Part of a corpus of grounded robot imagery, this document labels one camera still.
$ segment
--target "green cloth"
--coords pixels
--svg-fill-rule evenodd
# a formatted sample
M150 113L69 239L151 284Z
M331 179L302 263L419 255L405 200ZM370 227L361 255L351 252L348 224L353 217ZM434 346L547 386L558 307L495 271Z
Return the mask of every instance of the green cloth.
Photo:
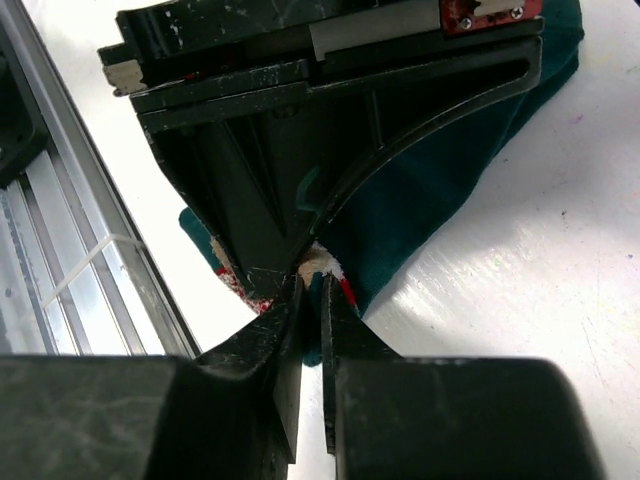
M462 206L500 149L578 68L584 36L578 0L546 0L543 16L542 79L536 88L462 118L399 155L358 190L320 236L342 264L361 313ZM190 210L180 223L219 268L210 235Z

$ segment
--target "white countertop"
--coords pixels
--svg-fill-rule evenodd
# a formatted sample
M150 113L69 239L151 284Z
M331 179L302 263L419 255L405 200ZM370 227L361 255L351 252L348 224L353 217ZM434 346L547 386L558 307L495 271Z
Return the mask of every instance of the white countertop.
M220 343L251 313L180 230L184 203L96 54L120 41L116 11L157 2L24 2L201 347ZM583 10L580 71L498 155L366 321L403 354L555 361L610 478L640 479L640 8L583 0ZM290 478L333 478L319 373L305 370Z

